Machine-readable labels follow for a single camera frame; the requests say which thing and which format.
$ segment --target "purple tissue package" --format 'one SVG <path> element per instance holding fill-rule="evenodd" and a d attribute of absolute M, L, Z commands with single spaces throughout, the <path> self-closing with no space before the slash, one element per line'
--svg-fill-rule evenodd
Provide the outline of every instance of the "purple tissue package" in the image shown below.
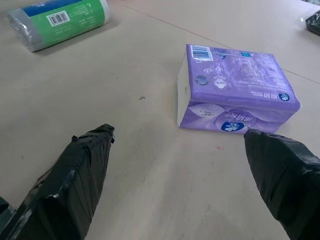
<path fill-rule="evenodd" d="M 274 133 L 299 108 L 272 54 L 186 46 L 178 76 L 178 127 Z"/>

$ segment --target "black object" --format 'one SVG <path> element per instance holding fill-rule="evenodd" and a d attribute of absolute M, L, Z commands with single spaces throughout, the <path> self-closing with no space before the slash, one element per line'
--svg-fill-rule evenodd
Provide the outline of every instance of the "black object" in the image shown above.
<path fill-rule="evenodd" d="M 114 128 L 72 137 L 28 193 L 0 240 L 83 240 L 100 199 Z"/>
<path fill-rule="evenodd" d="M 306 28 L 320 35 L 320 10 L 305 20 Z"/>
<path fill-rule="evenodd" d="M 14 209 L 10 208 L 9 203 L 0 197 L 0 234 L 12 217 Z"/>
<path fill-rule="evenodd" d="M 320 239 L 320 160 L 302 143 L 249 129 L 248 162 L 260 195 L 291 240 Z"/>

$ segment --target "plastic packaging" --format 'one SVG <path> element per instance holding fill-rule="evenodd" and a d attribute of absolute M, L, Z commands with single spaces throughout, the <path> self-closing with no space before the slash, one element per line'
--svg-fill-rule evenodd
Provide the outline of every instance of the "plastic packaging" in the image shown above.
<path fill-rule="evenodd" d="M 8 13 L 10 25 L 31 52 L 106 24 L 106 0 L 51 0 Z"/>
<path fill-rule="evenodd" d="M 306 28 L 320 35 L 320 10 L 305 20 Z"/>
<path fill-rule="evenodd" d="M 318 240 L 320 159 L 302 143 L 249 129 L 245 150 L 261 197 L 291 240 Z"/>
<path fill-rule="evenodd" d="M 300 107 L 272 54 L 186 46 L 178 76 L 178 127 L 274 133 Z"/>
<path fill-rule="evenodd" d="M 15 209 L 7 203 L 2 197 L 0 197 L 0 234 L 5 228 L 9 220 L 11 219 Z"/>
<path fill-rule="evenodd" d="M 0 240 L 85 239 L 103 190 L 113 132 L 104 124 L 73 136 L 28 193 Z"/>

